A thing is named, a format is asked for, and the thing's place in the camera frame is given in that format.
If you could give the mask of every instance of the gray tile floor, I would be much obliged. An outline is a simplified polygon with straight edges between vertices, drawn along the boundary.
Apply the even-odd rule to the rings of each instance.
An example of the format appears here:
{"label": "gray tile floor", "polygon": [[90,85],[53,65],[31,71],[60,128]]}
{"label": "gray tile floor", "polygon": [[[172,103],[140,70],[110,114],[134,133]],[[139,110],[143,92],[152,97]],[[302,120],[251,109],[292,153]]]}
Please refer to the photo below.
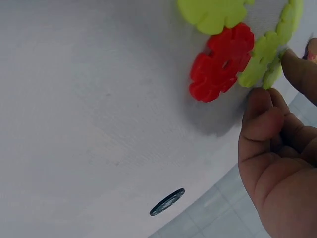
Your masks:
{"label": "gray tile floor", "polygon": [[[317,126],[317,108],[298,94],[291,111]],[[235,166],[214,187],[150,238],[270,238]]]}

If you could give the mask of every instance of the center hole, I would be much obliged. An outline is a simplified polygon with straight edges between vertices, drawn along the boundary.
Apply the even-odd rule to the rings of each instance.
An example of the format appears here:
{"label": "center hole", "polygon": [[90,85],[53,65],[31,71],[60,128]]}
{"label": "center hole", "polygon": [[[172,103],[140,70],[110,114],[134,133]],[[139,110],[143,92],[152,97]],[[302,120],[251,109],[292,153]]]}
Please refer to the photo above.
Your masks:
{"label": "center hole", "polygon": [[229,62],[229,60],[228,60],[228,61],[227,61],[226,63],[224,63],[224,64],[223,64],[222,68],[223,68],[223,69],[226,69],[226,68],[228,68],[228,66],[229,66],[229,63],[230,63],[230,62]]}

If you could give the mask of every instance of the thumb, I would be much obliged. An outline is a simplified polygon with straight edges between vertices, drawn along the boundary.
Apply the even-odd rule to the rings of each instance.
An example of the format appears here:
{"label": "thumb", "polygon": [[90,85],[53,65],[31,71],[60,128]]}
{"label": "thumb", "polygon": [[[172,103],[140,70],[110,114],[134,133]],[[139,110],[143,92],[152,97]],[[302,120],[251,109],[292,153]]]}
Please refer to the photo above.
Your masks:
{"label": "thumb", "polygon": [[312,103],[317,105],[317,65],[288,49],[282,57],[282,67],[287,80]]}

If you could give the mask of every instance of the hand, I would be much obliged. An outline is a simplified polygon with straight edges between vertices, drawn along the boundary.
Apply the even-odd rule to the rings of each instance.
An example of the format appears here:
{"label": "hand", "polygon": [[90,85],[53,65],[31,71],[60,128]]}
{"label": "hand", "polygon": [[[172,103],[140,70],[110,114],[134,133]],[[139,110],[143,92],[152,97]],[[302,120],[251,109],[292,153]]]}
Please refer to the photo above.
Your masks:
{"label": "hand", "polygon": [[[287,50],[285,76],[317,104],[317,65]],[[275,89],[252,91],[239,139],[239,170],[273,238],[317,237],[317,129],[304,126]]]}

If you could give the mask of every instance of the white table surface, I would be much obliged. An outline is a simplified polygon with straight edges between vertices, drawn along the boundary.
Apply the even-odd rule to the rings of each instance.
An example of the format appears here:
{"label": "white table surface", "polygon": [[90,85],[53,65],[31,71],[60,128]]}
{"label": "white table surface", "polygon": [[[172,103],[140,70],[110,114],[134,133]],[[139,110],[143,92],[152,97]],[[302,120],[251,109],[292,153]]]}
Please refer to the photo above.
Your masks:
{"label": "white table surface", "polygon": [[[314,0],[306,2],[290,42],[299,54],[314,25]],[[190,65],[207,36],[173,12],[170,32],[169,17],[161,28],[147,22],[147,7],[0,1],[3,237],[146,238],[236,164],[249,90],[235,85],[212,104],[191,99]],[[276,87],[288,102],[296,94],[285,79]],[[149,216],[182,187],[176,204]]]}

